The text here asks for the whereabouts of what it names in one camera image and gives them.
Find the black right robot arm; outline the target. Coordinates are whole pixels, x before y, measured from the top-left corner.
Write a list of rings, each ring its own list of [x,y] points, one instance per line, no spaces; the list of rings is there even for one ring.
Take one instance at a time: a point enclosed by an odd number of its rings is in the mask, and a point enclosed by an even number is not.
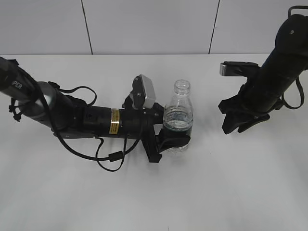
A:
[[[218,105],[225,115],[224,133],[229,134],[235,129],[242,133],[269,120],[270,112],[285,104],[284,92],[307,68],[308,18],[300,14],[291,15],[281,25],[275,48],[262,66],[252,62],[222,62],[219,70],[222,76],[247,78],[235,96]]]

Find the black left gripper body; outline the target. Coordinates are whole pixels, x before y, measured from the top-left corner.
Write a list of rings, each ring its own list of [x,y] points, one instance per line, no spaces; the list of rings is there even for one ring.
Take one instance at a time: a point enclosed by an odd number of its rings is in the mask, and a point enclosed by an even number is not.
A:
[[[150,163],[158,163],[162,155],[158,151],[154,130],[154,110],[113,109],[90,106],[84,108],[80,129],[98,137],[140,139]]]

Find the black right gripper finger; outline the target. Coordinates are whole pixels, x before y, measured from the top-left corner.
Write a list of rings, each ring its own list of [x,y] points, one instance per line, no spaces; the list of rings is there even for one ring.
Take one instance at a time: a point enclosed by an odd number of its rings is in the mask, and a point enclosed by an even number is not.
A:
[[[269,114],[254,115],[248,113],[239,113],[238,116],[240,120],[240,125],[238,126],[238,133],[242,133],[253,127],[254,125],[257,125],[270,119]]]
[[[236,129],[238,133],[242,133],[251,127],[252,120],[253,116],[250,114],[229,111],[225,114],[222,130],[225,134],[230,134]]]

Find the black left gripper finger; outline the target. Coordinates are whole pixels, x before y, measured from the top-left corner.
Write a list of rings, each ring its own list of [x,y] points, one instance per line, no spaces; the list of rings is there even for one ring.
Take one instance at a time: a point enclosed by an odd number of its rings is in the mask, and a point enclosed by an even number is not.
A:
[[[160,153],[171,148],[182,148],[188,145],[191,140],[191,129],[172,131],[167,128],[162,128],[156,138]]]
[[[163,124],[163,116],[165,108],[159,103],[154,103],[154,124]]]

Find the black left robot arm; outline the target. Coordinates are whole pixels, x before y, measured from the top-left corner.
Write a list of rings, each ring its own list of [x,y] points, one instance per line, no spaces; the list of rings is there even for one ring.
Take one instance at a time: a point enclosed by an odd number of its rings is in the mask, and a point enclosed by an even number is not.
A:
[[[155,101],[152,81],[138,75],[122,108],[95,106],[72,96],[54,82],[35,81],[15,59],[0,60],[0,90],[11,99],[9,111],[16,121],[22,116],[47,127],[66,145],[67,139],[134,139],[144,146],[151,163],[160,161],[161,153],[187,145],[191,130],[174,131],[163,126],[164,108]]]

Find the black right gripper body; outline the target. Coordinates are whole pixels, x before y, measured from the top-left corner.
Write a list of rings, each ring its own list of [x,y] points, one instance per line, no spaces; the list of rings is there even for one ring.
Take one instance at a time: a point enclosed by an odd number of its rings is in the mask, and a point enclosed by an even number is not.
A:
[[[282,107],[284,87],[280,84],[244,84],[237,95],[222,100],[218,108],[235,118],[269,119],[270,112]]]

